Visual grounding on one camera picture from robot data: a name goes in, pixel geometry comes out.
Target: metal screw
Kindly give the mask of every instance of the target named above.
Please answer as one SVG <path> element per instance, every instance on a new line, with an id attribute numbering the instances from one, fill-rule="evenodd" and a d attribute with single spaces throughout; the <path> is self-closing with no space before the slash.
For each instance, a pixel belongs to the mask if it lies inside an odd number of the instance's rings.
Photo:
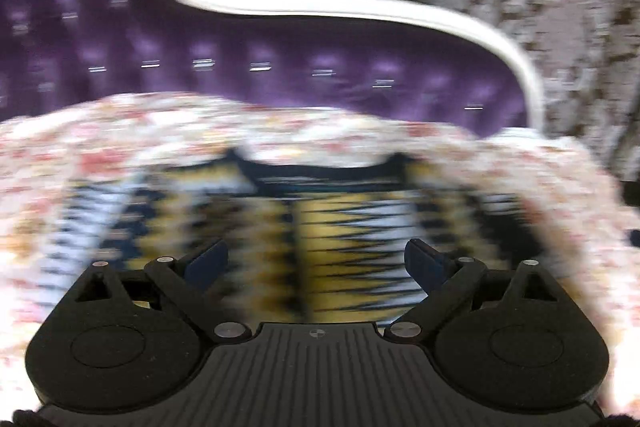
<path id="1" fill-rule="evenodd" d="M 223 322 L 218 324 L 213 332 L 224 339 L 234 339 L 245 332 L 244 326 L 237 322 Z"/>
<path id="2" fill-rule="evenodd" d="M 403 339 L 417 337 L 422 331 L 420 326 L 412 322 L 396 322 L 391 326 L 390 330 L 396 337 L 402 337 Z"/>

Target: floral bedsheet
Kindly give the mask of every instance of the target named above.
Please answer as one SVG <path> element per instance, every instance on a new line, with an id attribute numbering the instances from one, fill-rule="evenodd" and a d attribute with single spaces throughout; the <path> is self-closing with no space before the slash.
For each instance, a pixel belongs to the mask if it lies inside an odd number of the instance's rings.
<path id="1" fill-rule="evenodd" d="M 47 237 L 72 182 L 125 179 L 151 165 L 194 164 L 240 146 L 273 164 L 357 167 L 404 152 L 454 181 L 517 194 L 572 295 L 612 355 L 608 412 L 640 416 L 640 215 L 575 139 L 506 129 L 479 140 L 449 124 L 388 121 L 326 108 L 268 109 L 192 94 L 127 94 L 0 124 L 0 419 L 38 401 L 24 350 L 42 318 L 31 299 Z"/>

